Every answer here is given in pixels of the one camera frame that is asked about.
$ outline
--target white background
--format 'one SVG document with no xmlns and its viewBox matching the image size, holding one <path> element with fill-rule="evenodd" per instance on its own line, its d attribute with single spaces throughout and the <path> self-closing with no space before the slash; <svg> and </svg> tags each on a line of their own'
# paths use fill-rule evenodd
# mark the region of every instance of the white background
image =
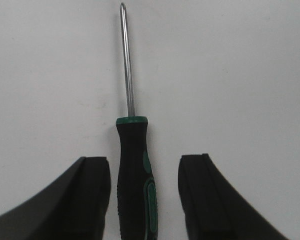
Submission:
<svg viewBox="0 0 300 240">
<path fill-rule="evenodd" d="M 147 116 L 159 239 L 187 239 L 179 159 L 209 153 L 300 240 L 300 1 L 126 0 L 136 111 Z M 0 0 L 0 214 L 80 156 L 107 156 L 105 240 L 118 240 L 117 0 Z"/>
</svg>

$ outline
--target phillips screwdriver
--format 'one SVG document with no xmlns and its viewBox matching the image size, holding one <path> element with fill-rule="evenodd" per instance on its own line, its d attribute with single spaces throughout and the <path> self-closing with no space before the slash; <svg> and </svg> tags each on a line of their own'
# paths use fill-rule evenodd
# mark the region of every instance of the phillips screwdriver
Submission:
<svg viewBox="0 0 300 240">
<path fill-rule="evenodd" d="M 127 13 L 120 6 L 128 116 L 116 120 L 121 158 L 118 211 L 122 240 L 157 240 L 156 188 L 146 148 L 148 120 L 135 116 L 128 40 Z"/>
</svg>

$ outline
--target screwdriver shaft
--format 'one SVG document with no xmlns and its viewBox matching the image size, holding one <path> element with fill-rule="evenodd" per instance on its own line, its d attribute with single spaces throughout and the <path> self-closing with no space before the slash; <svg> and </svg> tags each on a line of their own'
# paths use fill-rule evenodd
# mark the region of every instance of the screwdriver shaft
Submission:
<svg viewBox="0 0 300 240">
<path fill-rule="evenodd" d="M 135 110 L 134 110 L 134 99 L 133 99 L 131 63 L 130 63 L 128 23 L 127 23 L 127 16 L 126 16 L 126 7 L 124 3 L 121 3 L 120 14 L 121 14 L 124 68 L 125 68 L 126 100 L 128 105 L 128 116 L 131 117 L 131 116 L 135 116 Z"/>
</svg>

